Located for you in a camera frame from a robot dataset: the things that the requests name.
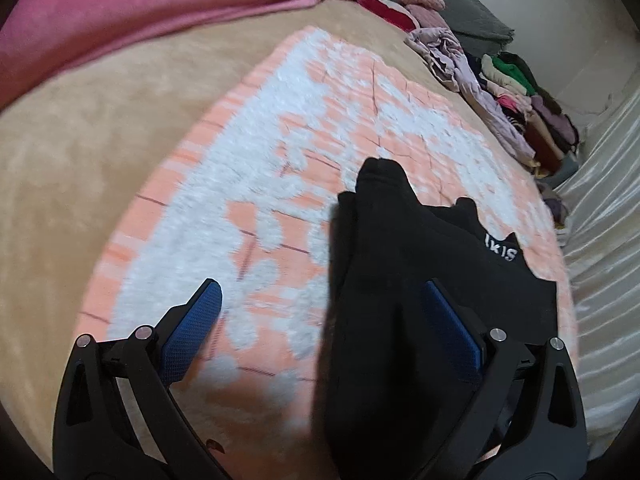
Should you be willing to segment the red garment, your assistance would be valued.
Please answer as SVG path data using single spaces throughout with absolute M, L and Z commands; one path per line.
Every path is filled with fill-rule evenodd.
M 393 2 L 387 0 L 356 0 L 356 3 L 403 32 L 412 32 L 420 27 L 419 22 L 412 14 L 401 6 L 396 6 Z

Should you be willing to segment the lilac crumpled garment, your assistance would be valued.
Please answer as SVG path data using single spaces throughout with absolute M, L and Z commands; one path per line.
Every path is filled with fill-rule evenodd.
M 449 28 L 415 29 L 408 33 L 405 43 L 423 58 L 444 87 L 462 96 L 511 157 L 527 168 L 534 166 L 535 151 L 508 121 L 495 99 L 480 86 L 462 45 Z

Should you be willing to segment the peach white plaid blanket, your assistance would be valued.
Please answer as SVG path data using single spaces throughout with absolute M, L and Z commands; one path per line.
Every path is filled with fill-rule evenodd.
M 329 305 L 337 195 L 370 156 L 397 160 L 419 200 L 476 203 L 515 234 L 537 276 L 558 285 L 561 337 L 577 321 L 549 208 L 532 176 L 435 81 L 307 27 L 218 100 L 140 188 L 94 267 L 80 332 L 122 338 L 183 304 L 206 278 L 219 321 L 172 393 L 244 479 L 329 479 L 311 433 Z

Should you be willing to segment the beige bed sheet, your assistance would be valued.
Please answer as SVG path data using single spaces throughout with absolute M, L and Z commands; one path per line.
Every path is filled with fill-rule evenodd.
M 462 99 L 401 30 L 356 3 L 326 0 L 134 44 L 58 74 L 2 112 L 1 401 L 42 460 L 70 350 L 88 333 L 77 328 L 88 283 L 134 196 L 218 100 L 307 27 Z M 318 363 L 311 433 L 334 474 L 318 430 L 320 388 Z

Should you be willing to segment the white satin curtain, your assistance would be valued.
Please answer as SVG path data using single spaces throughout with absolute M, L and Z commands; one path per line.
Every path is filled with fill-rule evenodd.
M 639 401 L 637 93 L 590 128 L 582 166 L 559 193 L 570 208 L 563 254 L 577 318 L 589 455 L 596 458 Z

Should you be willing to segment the black orange sweater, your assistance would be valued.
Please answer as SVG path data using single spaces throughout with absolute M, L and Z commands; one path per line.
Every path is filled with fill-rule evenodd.
M 558 329 L 555 282 L 518 239 L 492 237 L 475 203 L 419 202 L 405 170 L 368 158 L 338 198 L 332 234 L 335 324 L 324 433 L 342 479 L 415 479 L 458 426 L 477 382 L 423 291 L 436 281 L 488 327 L 525 342 Z

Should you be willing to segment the pile of folded clothes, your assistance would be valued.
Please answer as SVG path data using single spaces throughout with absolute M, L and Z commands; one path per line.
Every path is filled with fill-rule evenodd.
M 555 98 L 538 84 L 526 62 L 508 51 L 480 58 L 471 53 L 465 56 L 480 88 L 534 151 L 536 179 L 557 188 L 575 174 L 578 130 Z

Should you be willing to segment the bag with clothes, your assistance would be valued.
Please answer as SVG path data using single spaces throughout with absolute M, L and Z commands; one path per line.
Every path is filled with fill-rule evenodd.
M 553 188 L 544 182 L 536 182 L 537 190 L 544 204 L 551 212 L 556 240 L 560 247 L 564 247 L 570 238 L 570 210 L 562 198 Z

